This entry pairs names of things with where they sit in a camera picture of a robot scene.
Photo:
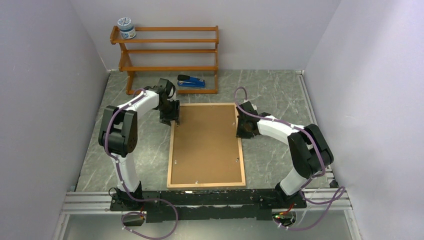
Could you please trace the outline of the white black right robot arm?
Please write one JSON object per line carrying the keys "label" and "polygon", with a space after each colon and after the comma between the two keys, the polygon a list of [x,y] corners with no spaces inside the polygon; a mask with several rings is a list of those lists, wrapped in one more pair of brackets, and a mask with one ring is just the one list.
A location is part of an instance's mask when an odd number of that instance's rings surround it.
{"label": "white black right robot arm", "polygon": [[258,114],[250,101],[236,106],[238,112],[236,137],[251,139],[261,135],[278,140],[288,146],[293,167],[276,186],[275,202],[288,207],[295,195],[314,176],[324,173],[334,162],[334,155],[316,124],[291,124],[269,113]]}

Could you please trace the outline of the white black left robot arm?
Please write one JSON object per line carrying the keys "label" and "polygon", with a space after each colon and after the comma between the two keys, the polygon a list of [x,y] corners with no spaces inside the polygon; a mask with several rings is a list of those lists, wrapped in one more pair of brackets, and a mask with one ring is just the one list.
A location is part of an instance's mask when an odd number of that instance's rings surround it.
{"label": "white black left robot arm", "polygon": [[133,152],[139,139],[138,120],[151,110],[159,112],[162,124],[179,123],[180,102],[176,99],[175,85],[168,79],[161,78],[154,86],[136,90],[126,103],[108,105],[102,115],[98,143],[114,164],[116,194],[130,210],[139,209],[143,203]]}

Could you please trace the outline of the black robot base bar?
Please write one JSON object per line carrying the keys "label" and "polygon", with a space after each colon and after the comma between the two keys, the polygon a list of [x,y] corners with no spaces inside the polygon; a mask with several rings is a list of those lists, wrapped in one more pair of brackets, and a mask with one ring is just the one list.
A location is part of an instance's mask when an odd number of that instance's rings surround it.
{"label": "black robot base bar", "polygon": [[147,223],[253,218],[268,221],[285,209],[304,209],[296,194],[284,200],[274,188],[224,190],[142,190],[142,202],[122,201],[111,194],[112,212],[145,212]]}

